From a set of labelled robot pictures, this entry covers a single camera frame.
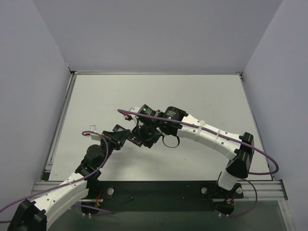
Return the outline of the black remote control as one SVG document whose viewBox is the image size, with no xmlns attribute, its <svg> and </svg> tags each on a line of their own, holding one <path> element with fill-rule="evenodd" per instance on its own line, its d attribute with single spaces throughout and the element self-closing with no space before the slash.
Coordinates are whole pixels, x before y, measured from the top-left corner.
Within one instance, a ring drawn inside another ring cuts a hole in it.
<svg viewBox="0 0 308 231">
<path fill-rule="evenodd" d="M 127 140 L 132 142 L 133 144 L 137 145 L 138 147 L 141 147 L 142 146 L 142 141 L 135 135 L 129 135 L 127 137 Z"/>
</svg>

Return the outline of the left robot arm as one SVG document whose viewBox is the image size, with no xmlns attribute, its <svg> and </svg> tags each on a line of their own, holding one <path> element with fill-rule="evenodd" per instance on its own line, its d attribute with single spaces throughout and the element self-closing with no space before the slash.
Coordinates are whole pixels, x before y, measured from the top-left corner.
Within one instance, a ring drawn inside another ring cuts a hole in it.
<svg viewBox="0 0 308 231">
<path fill-rule="evenodd" d="M 88 147 L 76 170 L 61 184 L 17 201 L 18 207 L 9 223 L 9 231 L 47 231 L 52 224 L 80 199 L 98 194 L 98 177 L 112 151 L 120 150 L 130 130 L 92 130 L 82 132 L 100 143 Z"/>
</svg>

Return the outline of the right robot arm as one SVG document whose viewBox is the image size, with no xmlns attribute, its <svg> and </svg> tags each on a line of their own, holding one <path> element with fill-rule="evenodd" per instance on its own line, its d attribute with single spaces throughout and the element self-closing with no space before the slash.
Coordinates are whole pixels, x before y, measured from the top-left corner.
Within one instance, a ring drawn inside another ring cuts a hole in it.
<svg viewBox="0 0 308 231">
<path fill-rule="evenodd" d="M 169 106 L 165 111 L 154 110 L 144 104 L 132 107 L 124 114 L 136 124 L 133 133 L 141 144 L 151 148 L 166 136 L 189 139 L 211 148 L 228 159 L 225 169 L 218 177 L 218 187 L 231 191 L 239 179 L 249 175 L 254 150 L 254 137 L 249 133 L 233 134 L 207 125 L 184 110 Z"/>
</svg>

